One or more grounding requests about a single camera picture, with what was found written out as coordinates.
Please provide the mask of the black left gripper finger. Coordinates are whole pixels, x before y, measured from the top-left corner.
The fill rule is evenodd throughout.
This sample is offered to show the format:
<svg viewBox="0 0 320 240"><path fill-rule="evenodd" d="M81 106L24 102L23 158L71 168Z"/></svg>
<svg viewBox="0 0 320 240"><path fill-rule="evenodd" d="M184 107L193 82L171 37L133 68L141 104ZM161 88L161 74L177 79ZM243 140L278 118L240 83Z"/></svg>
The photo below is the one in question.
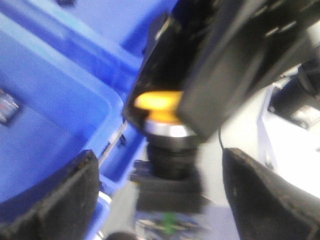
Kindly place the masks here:
<svg viewBox="0 0 320 240"><path fill-rule="evenodd" d="M252 94L311 59L317 0L221 0L184 85L178 115L201 142Z"/></svg>
<svg viewBox="0 0 320 240"><path fill-rule="evenodd" d="M98 159L83 150L52 175L0 204L2 240L83 240L100 189Z"/></svg>
<svg viewBox="0 0 320 240"><path fill-rule="evenodd" d="M137 130L143 129L149 111L135 107L136 98L145 92L178 88L178 71L173 65L181 50L180 30L180 23L168 12L158 15L148 28L144 59L122 110L123 117Z"/></svg>
<svg viewBox="0 0 320 240"><path fill-rule="evenodd" d="M241 240L318 240L320 200L238 148L224 148L223 184Z"/></svg>

